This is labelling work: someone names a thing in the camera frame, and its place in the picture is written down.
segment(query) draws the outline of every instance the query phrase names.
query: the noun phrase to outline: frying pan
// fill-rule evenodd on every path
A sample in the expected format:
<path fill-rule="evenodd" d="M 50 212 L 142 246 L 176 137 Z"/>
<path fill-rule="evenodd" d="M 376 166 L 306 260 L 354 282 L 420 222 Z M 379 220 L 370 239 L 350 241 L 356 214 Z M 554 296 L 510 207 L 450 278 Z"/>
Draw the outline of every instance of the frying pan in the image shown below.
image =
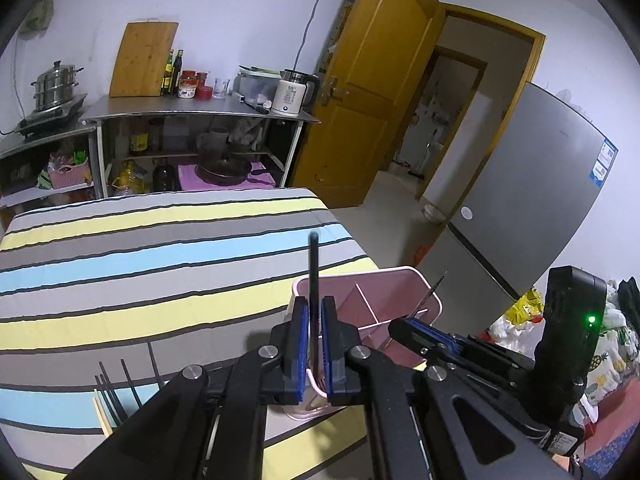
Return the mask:
<path fill-rule="evenodd" d="M 243 182 L 260 183 L 261 180 L 251 178 L 251 175 L 269 173 L 269 170 L 253 170 L 251 163 L 245 158 L 225 153 L 222 158 L 203 155 L 196 166 L 196 175 L 216 186 L 236 186 Z"/>

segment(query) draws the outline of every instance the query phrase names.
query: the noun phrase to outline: yellow bag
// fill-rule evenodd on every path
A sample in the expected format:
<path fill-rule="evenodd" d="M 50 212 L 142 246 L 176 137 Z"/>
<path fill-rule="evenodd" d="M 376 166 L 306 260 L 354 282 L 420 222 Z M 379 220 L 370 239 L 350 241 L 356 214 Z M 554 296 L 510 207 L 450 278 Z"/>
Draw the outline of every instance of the yellow bag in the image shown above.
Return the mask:
<path fill-rule="evenodd" d="M 530 288 L 513 306 L 504 313 L 511 324 L 520 325 L 541 315 L 545 306 L 535 288 Z"/>

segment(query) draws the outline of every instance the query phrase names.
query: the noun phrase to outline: cutting board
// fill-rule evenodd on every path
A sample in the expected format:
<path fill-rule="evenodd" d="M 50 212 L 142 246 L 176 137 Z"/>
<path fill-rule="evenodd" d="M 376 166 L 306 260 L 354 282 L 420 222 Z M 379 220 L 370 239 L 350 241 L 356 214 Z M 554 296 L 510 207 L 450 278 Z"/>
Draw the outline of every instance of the cutting board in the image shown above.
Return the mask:
<path fill-rule="evenodd" d="M 160 95 L 175 22 L 127 23 L 111 76 L 110 97 Z"/>

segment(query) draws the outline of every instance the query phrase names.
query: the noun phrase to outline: striped tablecloth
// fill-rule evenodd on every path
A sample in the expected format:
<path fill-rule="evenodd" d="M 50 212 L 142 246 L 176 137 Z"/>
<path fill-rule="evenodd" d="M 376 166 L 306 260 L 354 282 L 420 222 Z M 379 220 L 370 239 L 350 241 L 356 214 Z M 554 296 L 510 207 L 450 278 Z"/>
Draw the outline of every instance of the striped tablecloth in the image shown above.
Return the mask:
<path fill-rule="evenodd" d="M 27 469 L 59 479 L 104 439 L 103 362 L 128 412 L 188 364 L 225 364 L 282 322 L 306 273 L 375 269 L 305 189 L 160 193 L 27 212 L 0 244 L 0 428 Z M 368 478 L 360 408 L 300 426 L 271 409 L 263 478 Z"/>

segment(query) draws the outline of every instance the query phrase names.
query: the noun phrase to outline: white wall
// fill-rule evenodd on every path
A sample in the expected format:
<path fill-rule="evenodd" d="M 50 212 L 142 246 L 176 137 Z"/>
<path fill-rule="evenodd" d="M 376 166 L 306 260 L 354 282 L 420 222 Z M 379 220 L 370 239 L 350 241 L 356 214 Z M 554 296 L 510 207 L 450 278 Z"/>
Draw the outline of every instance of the white wall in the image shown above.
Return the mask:
<path fill-rule="evenodd" d="M 602 192 L 552 266 L 603 279 L 640 276 L 640 66 L 596 0 L 443 0 L 523 23 L 546 35 L 533 82 L 572 102 L 620 152 Z M 546 275 L 537 286 L 544 291 Z"/>
<path fill-rule="evenodd" d="M 396 162 L 410 164 L 415 172 L 423 173 L 426 170 L 437 154 L 433 146 L 444 142 L 447 133 L 447 126 L 434 121 L 433 115 L 449 118 L 451 124 L 463 107 L 477 74 L 478 69 L 469 65 L 449 57 L 438 58 L 424 86 L 411 124 L 404 133 L 402 145 L 394 156 Z M 429 143 L 432 149 L 425 161 Z"/>
<path fill-rule="evenodd" d="M 475 97 L 423 196 L 445 215 L 480 164 L 509 107 L 531 45 L 500 30 L 448 17 L 438 44 L 487 63 Z"/>
<path fill-rule="evenodd" d="M 18 94 L 26 113 L 33 110 L 38 74 L 53 62 L 84 66 L 79 92 L 87 103 L 107 94 L 127 22 L 179 22 L 174 48 L 183 48 L 185 68 L 233 77 L 238 64 L 281 70 L 293 66 L 315 0 L 54 0 L 55 14 L 41 36 L 18 41 Z M 342 0 L 321 0 L 298 69 L 313 71 Z M 0 58 L 0 130 L 22 118 L 12 88 L 11 43 Z"/>

